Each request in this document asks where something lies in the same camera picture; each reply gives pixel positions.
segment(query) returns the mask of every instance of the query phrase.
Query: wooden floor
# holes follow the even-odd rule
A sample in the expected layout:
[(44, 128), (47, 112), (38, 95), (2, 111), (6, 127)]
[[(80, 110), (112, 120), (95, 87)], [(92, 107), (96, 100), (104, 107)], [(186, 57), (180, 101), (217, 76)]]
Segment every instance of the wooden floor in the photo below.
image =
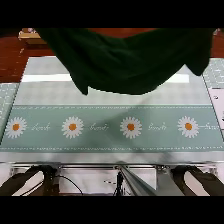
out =
[[(29, 57), (53, 56), (46, 46), (31, 48), (17, 37), (0, 39), (0, 83), (20, 82)], [(213, 38), (211, 57), (224, 58), (224, 35), (218, 33)]]

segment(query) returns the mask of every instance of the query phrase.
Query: daisy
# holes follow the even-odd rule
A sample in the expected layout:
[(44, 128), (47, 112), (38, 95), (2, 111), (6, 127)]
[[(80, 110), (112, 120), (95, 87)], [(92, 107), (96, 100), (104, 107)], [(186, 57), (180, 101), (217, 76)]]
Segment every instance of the daisy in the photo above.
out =
[(134, 117), (126, 117), (123, 119), (120, 125), (120, 131), (123, 131), (123, 135), (126, 135), (126, 138), (135, 138), (141, 134), (142, 125), (138, 119)]
[(8, 122), (6, 126), (6, 135), (8, 138), (17, 138), (26, 130), (26, 121), (22, 117), (15, 117)]
[(83, 126), (83, 121), (78, 117), (69, 117), (65, 122), (63, 122), (63, 135), (66, 135), (66, 138), (75, 138), (82, 134), (81, 131), (83, 130)]
[(199, 133), (199, 127), (194, 118), (186, 116), (182, 117), (181, 119), (179, 119), (177, 127), (179, 127), (178, 130), (182, 131), (182, 135), (185, 135), (186, 138), (194, 138), (194, 136), (197, 136), (197, 134)]

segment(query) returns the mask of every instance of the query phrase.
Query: orange flower center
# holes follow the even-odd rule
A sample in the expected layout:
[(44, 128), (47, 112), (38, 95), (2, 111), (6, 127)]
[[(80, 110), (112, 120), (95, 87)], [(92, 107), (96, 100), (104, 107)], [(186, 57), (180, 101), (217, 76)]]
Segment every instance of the orange flower center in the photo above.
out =
[(77, 127), (76, 127), (76, 124), (70, 124), (70, 125), (69, 125), (69, 129), (70, 129), (71, 131), (74, 131), (76, 128), (77, 128)]
[(134, 131), (135, 130), (134, 124), (128, 124), (127, 128), (128, 128), (129, 131)]
[(190, 123), (185, 124), (185, 128), (190, 131), (192, 129), (192, 125)]
[(14, 124), (12, 126), (13, 131), (18, 131), (19, 130), (19, 124)]

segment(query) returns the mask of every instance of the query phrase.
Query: ironing board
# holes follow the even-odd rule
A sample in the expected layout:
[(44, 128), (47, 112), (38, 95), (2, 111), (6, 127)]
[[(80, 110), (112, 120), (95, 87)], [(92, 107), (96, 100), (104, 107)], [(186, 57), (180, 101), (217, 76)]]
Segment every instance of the ironing board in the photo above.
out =
[(141, 96), (82, 95), (56, 57), (29, 58), (0, 146), (1, 162), (171, 164), (224, 161), (203, 77), (183, 66)]

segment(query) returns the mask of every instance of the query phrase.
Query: green cloth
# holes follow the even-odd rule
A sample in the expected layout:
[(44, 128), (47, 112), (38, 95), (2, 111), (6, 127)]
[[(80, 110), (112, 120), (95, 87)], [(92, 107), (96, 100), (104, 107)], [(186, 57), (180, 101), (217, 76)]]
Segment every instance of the green cloth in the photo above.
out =
[(112, 38), (86, 28), (35, 28), (70, 72), (79, 90), (154, 90), (184, 64), (197, 76), (207, 67), (215, 28), (161, 28)]

